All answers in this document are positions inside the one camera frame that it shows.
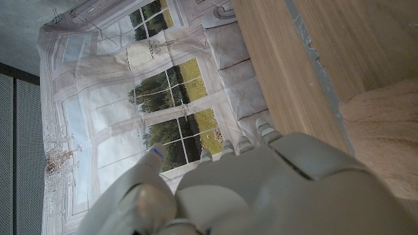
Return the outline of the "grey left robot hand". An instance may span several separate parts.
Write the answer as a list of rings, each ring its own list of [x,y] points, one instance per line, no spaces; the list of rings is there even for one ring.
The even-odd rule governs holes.
[[[304,133],[255,122],[263,145],[245,136],[203,150],[175,191],[159,173],[154,144],[94,203],[78,234],[416,234],[417,220],[352,156]]]

